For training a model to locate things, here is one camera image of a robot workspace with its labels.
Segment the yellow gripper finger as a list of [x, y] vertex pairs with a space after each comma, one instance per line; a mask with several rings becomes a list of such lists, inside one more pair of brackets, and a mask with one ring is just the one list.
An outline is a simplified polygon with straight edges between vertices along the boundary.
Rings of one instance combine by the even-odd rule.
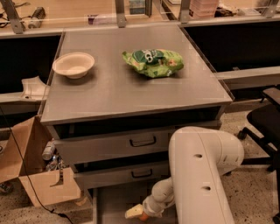
[[144, 214], [143, 206], [137, 204], [125, 212], [126, 219], [142, 218]]

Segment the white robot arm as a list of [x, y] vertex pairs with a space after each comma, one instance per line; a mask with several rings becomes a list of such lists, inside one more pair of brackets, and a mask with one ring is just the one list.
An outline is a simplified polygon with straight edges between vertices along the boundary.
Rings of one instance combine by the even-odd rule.
[[175, 206], [178, 224], [235, 224], [221, 176], [241, 165], [240, 140], [222, 130], [184, 127], [172, 134], [168, 153], [171, 176], [125, 217], [147, 221]]

